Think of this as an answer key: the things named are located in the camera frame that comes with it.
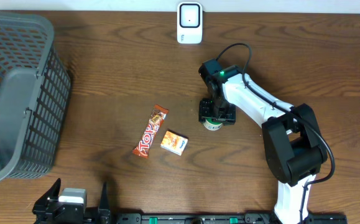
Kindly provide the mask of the grey plastic basket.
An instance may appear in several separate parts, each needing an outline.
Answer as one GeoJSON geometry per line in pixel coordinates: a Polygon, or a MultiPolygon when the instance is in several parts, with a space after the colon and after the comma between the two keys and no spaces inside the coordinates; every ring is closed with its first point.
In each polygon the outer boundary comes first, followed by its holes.
{"type": "Polygon", "coordinates": [[[72,79],[42,16],[0,12],[0,181],[36,179],[55,162],[72,79]]]}

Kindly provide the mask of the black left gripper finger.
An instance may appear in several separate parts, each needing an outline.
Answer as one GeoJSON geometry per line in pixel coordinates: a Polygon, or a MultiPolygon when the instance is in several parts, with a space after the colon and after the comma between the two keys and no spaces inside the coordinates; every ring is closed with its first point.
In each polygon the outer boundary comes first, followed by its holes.
{"type": "Polygon", "coordinates": [[[101,191],[101,197],[100,197],[100,201],[99,201],[99,205],[98,205],[98,210],[100,212],[109,212],[110,211],[106,182],[103,184],[103,188],[101,191]]]}
{"type": "Polygon", "coordinates": [[[60,193],[61,178],[58,178],[51,188],[46,191],[35,203],[34,207],[47,207],[51,201],[57,201],[60,193]]]}

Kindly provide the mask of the orange snack box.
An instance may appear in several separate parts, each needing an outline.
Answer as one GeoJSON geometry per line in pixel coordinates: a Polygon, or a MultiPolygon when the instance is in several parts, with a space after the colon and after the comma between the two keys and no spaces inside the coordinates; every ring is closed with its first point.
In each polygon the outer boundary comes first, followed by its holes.
{"type": "Polygon", "coordinates": [[[188,139],[171,131],[166,131],[161,148],[181,156],[188,144],[188,139]]]}

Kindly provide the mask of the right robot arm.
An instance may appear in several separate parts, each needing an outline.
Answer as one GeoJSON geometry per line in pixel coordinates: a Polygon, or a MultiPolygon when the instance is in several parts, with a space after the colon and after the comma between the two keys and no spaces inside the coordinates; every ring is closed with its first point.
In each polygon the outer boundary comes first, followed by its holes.
{"type": "Polygon", "coordinates": [[[211,59],[198,73],[210,94],[200,101],[199,122],[216,131],[234,124],[240,109],[257,123],[267,165],[279,182],[274,214],[281,223],[305,222],[309,189],[317,182],[321,165],[333,157],[313,110],[272,96],[236,65],[223,68],[211,59]]]}

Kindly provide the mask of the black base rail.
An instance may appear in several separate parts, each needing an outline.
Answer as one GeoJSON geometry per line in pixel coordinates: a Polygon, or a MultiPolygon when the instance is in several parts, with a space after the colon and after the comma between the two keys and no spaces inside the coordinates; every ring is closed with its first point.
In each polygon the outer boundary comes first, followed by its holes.
{"type": "MultiPolygon", "coordinates": [[[[273,213],[252,212],[231,215],[142,215],[139,213],[119,213],[113,223],[116,224],[271,224],[280,223],[273,213]]],[[[309,214],[306,224],[347,224],[345,215],[309,214]]]]}

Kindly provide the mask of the orange chocolate bar wrapper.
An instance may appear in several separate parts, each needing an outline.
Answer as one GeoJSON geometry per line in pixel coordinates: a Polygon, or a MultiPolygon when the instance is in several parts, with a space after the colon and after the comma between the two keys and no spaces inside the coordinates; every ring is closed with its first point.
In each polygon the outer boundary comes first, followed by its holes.
{"type": "Polygon", "coordinates": [[[159,131],[160,126],[164,122],[167,114],[168,109],[165,109],[159,105],[154,105],[141,140],[139,141],[138,145],[132,150],[133,154],[140,157],[148,158],[149,150],[153,144],[155,136],[159,131]]]}

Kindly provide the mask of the white barcode scanner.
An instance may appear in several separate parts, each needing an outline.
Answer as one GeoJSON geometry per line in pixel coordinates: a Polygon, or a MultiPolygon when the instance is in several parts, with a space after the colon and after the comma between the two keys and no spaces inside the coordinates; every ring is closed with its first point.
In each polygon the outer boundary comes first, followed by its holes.
{"type": "Polygon", "coordinates": [[[177,42],[200,44],[203,37],[203,7],[198,2],[180,2],[177,6],[177,42]]]}

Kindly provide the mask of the green lid jar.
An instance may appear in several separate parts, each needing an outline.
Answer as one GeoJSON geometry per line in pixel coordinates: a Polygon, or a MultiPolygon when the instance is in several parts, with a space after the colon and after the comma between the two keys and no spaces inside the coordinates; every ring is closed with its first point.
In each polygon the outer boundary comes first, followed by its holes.
{"type": "Polygon", "coordinates": [[[212,118],[205,118],[203,122],[204,127],[209,131],[217,131],[219,130],[224,124],[219,121],[215,121],[212,118]]]}

